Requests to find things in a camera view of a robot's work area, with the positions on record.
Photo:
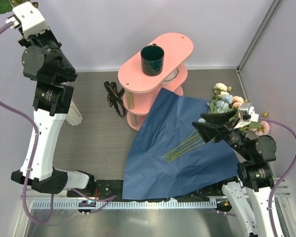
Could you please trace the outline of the artificial flower bunch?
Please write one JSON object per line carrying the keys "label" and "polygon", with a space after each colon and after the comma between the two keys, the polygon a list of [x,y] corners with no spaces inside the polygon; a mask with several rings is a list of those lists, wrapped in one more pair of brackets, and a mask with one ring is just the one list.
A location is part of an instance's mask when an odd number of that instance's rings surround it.
{"label": "artificial flower bunch", "polygon": [[[233,96],[229,92],[231,87],[226,86],[223,83],[217,83],[214,86],[215,95],[211,103],[208,103],[210,114],[222,114],[231,110],[239,110],[240,106],[248,102],[240,96]],[[267,135],[270,130],[269,124],[264,120],[258,120],[258,122],[251,122],[249,125],[241,127],[241,131],[252,131],[257,136]],[[190,152],[191,150],[205,144],[196,130],[192,131],[190,135],[177,147],[163,155],[167,162],[171,162],[174,159]]]}

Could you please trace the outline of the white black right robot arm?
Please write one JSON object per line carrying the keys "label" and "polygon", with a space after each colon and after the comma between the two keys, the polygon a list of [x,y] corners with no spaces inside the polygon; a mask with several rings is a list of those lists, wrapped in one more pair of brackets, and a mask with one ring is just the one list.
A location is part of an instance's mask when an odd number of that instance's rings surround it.
{"label": "white black right robot arm", "polygon": [[223,114],[202,113],[193,127],[205,143],[225,141],[244,162],[237,164],[239,180],[219,178],[213,182],[218,195],[225,195],[248,237],[279,237],[282,235],[274,203],[275,183],[269,166],[276,160],[276,142],[268,135],[250,139],[241,130],[259,121],[250,104]]}

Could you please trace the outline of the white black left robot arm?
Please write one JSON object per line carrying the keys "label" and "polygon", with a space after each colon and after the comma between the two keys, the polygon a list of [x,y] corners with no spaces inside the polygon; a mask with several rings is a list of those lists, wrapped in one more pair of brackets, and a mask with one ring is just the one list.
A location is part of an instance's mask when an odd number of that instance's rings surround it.
{"label": "white black left robot arm", "polygon": [[94,176],[83,171],[64,171],[53,167],[55,147],[60,129],[69,112],[76,80],[74,67],[63,54],[61,43],[50,30],[21,38],[23,74],[36,84],[33,108],[34,123],[30,145],[38,137],[36,152],[29,149],[23,165],[12,172],[11,180],[39,193],[59,194],[62,190],[78,190],[84,197],[95,191]]}

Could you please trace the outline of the black ribbon gold lettering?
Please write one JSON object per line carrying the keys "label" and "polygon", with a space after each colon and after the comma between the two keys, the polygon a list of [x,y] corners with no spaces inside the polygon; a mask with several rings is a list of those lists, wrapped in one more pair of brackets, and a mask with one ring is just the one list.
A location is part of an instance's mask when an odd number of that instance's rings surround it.
{"label": "black ribbon gold lettering", "polygon": [[125,93],[124,88],[118,91],[116,82],[108,81],[104,82],[104,87],[108,92],[107,101],[109,102],[109,106],[114,107],[120,117],[124,117],[126,115],[126,107],[122,100]]}

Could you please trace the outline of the blue wrapping paper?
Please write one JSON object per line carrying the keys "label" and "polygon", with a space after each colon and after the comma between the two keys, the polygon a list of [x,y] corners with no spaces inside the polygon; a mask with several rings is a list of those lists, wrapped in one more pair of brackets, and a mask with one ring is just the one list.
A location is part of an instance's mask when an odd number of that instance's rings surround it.
{"label": "blue wrapping paper", "polygon": [[206,100],[160,90],[127,156],[123,199],[174,198],[236,176],[234,150],[192,126],[208,110]]}

